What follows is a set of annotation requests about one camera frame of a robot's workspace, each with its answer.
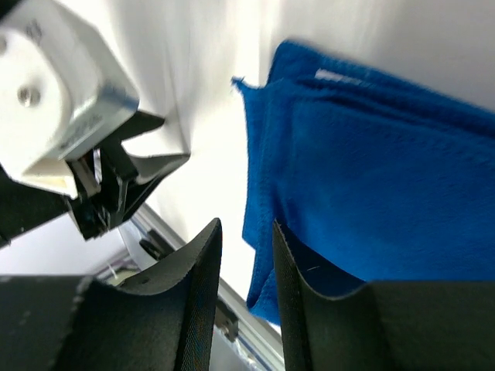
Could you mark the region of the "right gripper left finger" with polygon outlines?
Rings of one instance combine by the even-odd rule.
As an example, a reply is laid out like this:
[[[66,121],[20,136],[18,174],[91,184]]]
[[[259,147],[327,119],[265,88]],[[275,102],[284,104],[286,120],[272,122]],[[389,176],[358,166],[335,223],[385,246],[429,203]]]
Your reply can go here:
[[[91,276],[1,279],[3,370],[206,370],[222,255],[211,220],[118,286]]]

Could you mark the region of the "blue towel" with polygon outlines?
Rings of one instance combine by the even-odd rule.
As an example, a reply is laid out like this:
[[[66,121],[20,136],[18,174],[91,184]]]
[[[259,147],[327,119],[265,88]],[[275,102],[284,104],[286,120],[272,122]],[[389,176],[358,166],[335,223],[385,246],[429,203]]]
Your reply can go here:
[[[291,40],[244,100],[255,260],[247,307],[278,314],[272,224],[330,295],[375,280],[494,277],[494,114]]]

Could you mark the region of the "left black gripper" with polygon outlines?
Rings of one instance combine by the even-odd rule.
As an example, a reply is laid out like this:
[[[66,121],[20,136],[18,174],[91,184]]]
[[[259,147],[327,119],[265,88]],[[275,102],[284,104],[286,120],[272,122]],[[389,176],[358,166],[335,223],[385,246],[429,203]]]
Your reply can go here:
[[[128,221],[159,183],[189,160],[188,154],[138,158],[123,141],[160,128],[165,118],[142,111],[82,158],[76,172],[76,199],[36,189],[1,173],[1,245],[69,213],[85,240],[99,237]]]

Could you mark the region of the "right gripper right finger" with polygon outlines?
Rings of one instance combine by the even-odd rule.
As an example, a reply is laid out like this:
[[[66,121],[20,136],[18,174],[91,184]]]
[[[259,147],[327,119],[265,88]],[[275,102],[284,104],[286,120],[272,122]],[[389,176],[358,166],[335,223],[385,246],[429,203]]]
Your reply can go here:
[[[362,283],[273,225],[288,370],[492,370],[491,281]]]

